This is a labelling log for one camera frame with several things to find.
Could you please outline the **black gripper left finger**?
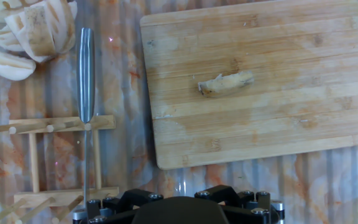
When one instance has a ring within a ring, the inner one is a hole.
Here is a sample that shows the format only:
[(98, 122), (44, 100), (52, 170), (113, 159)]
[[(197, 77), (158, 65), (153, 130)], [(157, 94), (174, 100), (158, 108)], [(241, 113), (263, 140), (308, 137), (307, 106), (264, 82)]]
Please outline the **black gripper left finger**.
[(140, 208), (150, 202), (162, 200), (163, 195), (141, 189), (131, 189), (123, 193), (121, 198), (106, 196), (102, 199), (92, 198), (85, 207), (73, 212), (72, 224), (106, 223), (106, 219), (116, 217)]

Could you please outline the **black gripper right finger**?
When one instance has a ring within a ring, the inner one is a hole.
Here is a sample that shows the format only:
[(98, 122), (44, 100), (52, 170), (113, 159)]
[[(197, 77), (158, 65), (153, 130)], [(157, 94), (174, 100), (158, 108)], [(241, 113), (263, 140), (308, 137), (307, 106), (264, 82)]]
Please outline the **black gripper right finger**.
[(194, 197), (212, 202), (225, 223), (285, 223), (283, 202), (272, 200), (266, 191), (236, 192), (231, 186), (217, 185), (198, 191)]

